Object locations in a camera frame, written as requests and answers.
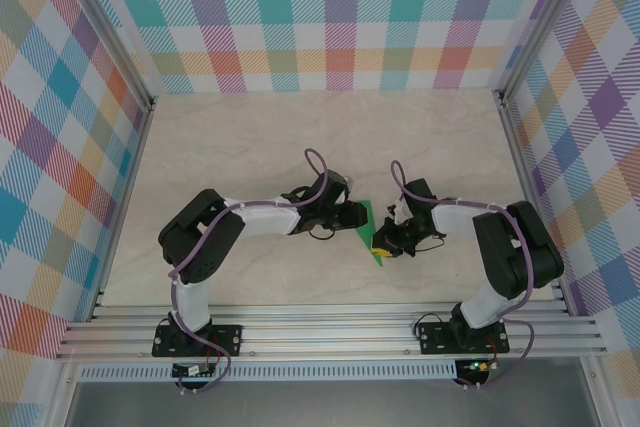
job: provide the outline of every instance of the black robot arm segment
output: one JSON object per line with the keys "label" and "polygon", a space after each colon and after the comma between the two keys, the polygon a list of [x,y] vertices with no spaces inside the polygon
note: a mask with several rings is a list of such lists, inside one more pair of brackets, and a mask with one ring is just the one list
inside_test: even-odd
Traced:
{"label": "black robot arm segment", "polygon": [[[224,199],[213,189],[200,192],[176,215],[158,236],[162,257],[168,264],[178,265],[202,237],[198,226],[208,226],[224,208]],[[186,269],[180,271],[183,284],[197,284],[211,277],[220,267],[240,236],[245,223],[229,212],[215,226],[200,251]]]}
{"label": "black robot arm segment", "polygon": [[[424,179],[406,183],[404,188],[408,194],[435,200]],[[453,350],[449,353],[482,352],[477,349],[485,349],[488,338],[498,350],[504,351],[505,346],[508,350],[504,326],[498,321],[527,291],[528,268],[520,240],[526,243],[531,256],[533,288],[546,286],[564,272],[562,258],[540,216],[531,203],[524,201],[509,205],[502,209],[506,210],[503,213],[488,204],[456,199],[427,202],[408,194],[405,192],[390,208],[394,218],[385,219],[384,226],[376,232],[372,250],[389,257],[405,252],[413,256],[416,245],[428,236],[475,236],[487,276],[487,281],[472,297],[456,305],[449,322],[420,324],[425,337],[421,339],[422,351],[438,353],[450,345]],[[398,208],[403,202],[408,212],[399,216]],[[521,238],[514,225],[520,230]],[[429,332],[425,330],[427,325],[430,325]]]}
{"label": "black robot arm segment", "polygon": [[[534,288],[539,289],[564,273],[564,263],[540,216],[530,202],[507,207],[527,241],[534,266]],[[487,212],[473,218],[484,270],[491,287],[507,299],[527,288],[527,265],[522,246],[514,246],[516,234],[505,217]]]}
{"label": "black robot arm segment", "polygon": [[[282,197],[292,203],[302,202],[313,197],[322,185],[318,177],[311,187],[298,187]],[[367,223],[367,208],[359,202],[349,200],[349,181],[329,170],[329,180],[323,195],[308,205],[300,207],[300,221],[290,235],[309,232],[317,225],[323,229],[337,231],[354,229]]]}
{"label": "black robot arm segment", "polygon": [[[424,179],[411,181],[405,187],[420,197],[436,199]],[[383,226],[374,234],[371,242],[372,252],[383,257],[399,257],[406,252],[414,257],[416,246],[427,237],[445,237],[435,228],[431,215],[434,207],[435,204],[420,202],[408,196],[403,196],[396,204],[387,207],[394,218],[385,218]],[[404,208],[408,210],[409,218],[398,221],[402,215],[400,210]]]}
{"label": "black robot arm segment", "polygon": [[[313,185],[299,187],[291,193],[282,194],[281,204],[298,203],[312,198],[322,186],[322,176],[318,176]],[[329,171],[327,185],[318,199],[300,208],[288,209],[283,213],[277,207],[261,208],[261,225],[255,233],[285,233],[298,234],[312,230],[320,225],[328,230],[343,230],[360,227],[367,223],[367,209],[358,202],[352,202],[349,198],[349,185],[347,179],[337,172]],[[196,243],[202,237],[198,228],[200,224],[209,226],[212,220],[227,207],[229,202],[221,197],[215,190],[207,189],[200,192],[189,202],[178,215],[176,215],[160,232],[158,242],[162,246],[164,260],[173,265],[178,265],[193,250]],[[202,282],[213,275],[225,257],[233,247],[238,237],[243,235],[246,222],[257,220],[246,215],[243,218],[242,211],[227,213],[214,227],[207,237],[202,248],[189,263],[180,271],[180,280],[183,284],[195,284]],[[282,227],[283,214],[291,219],[290,225]]]}

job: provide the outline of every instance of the green object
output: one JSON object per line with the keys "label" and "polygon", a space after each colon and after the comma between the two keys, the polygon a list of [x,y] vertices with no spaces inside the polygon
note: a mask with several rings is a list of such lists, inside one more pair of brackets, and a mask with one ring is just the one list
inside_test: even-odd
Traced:
{"label": "green object", "polygon": [[[361,227],[358,227],[356,230],[360,238],[364,241],[365,245],[369,252],[371,252],[371,241],[373,240],[373,234],[376,233],[376,223],[373,220],[373,207],[371,207],[370,200],[359,200],[362,205],[367,208],[367,223]],[[376,259],[378,265],[382,267],[382,257],[378,254],[374,254],[371,252],[371,255]]]}

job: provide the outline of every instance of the gray floor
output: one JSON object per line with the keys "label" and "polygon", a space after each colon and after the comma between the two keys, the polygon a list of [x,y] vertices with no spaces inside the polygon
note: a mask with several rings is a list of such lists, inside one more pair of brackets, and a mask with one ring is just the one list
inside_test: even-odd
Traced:
{"label": "gray floor", "polygon": [[589,427],[595,419],[579,361],[535,359],[480,392],[452,381],[228,382],[181,397],[172,384],[82,384],[67,425]]}

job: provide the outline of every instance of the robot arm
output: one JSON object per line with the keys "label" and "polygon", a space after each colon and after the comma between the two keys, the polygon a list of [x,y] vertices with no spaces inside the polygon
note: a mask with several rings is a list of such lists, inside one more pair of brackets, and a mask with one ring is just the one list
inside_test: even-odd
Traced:
{"label": "robot arm", "polygon": [[[409,192],[435,199],[424,179],[405,185]],[[506,210],[517,221],[527,242],[534,268],[534,288],[546,286],[564,272],[560,253],[529,202],[516,202]],[[416,246],[427,237],[447,234],[478,239],[487,281],[469,299],[456,305],[449,322],[461,350],[498,322],[498,314],[517,303],[527,289],[527,268],[522,247],[511,224],[499,212],[462,205],[420,202],[403,196],[389,207],[394,218],[373,237],[372,251],[398,257],[415,256]]]}
{"label": "robot arm", "polygon": [[[189,330],[197,332],[210,324],[206,281],[218,270],[239,238],[262,234],[294,235],[311,231],[317,225],[337,231],[360,227],[367,222],[366,208],[348,200],[349,179],[331,170],[328,174],[323,193],[310,204],[286,207],[316,194],[322,185],[322,175],[311,187],[299,187],[265,205],[247,206],[222,217],[176,280],[178,312]],[[218,213],[232,204],[242,202],[223,198],[213,189],[200,192],[160,232],[158,241],[165,261],[173,265],[182,262],[202,237],[202,226],[210,225]]]}

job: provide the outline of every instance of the colorful plaid pattern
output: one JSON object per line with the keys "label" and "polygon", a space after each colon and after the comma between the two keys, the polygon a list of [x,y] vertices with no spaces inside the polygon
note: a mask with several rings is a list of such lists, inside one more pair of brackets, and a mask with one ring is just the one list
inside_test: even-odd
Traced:
{"label": "colorful plaid pattern", "polygon": [[507,66],[504,72],[502,73],[502,75],[500,76],[500,81],[498,82],[497,90],[504,89],[505,84],[507,83],[507,80],[509,79],[509,77],[511,76],[511,73],[513,72],[513,68],[515,67],[516,63],[518,62],[518,59],[520,58],[522,49],[524,48],[525,45],[527,45],[527,42],[531,38],[531,34],[534,32],[535,27],[538,25],[540,14],[542,14],[548,2],[549,0],[537,0],[535,7],[531,11],[529,18],[527,19],[524,29],[522,29],[522,33],[518,38],[518,43],[516,44],[515,48],[511,52],[511,56],[509,57]]}
{"label": "colorful plaid pattern", "polygon": [[124,1],[173,93],[486,86],[523,3]]}
{"label": "colorful plaid pattern", "polygon": [[640,425],[640,0],[570,0],[512,100],[578,310]]}
{"label": "colorful plaid pattern", "polygon": [[143,110],[76,0],[0,0],[0,425],[34,425]]}

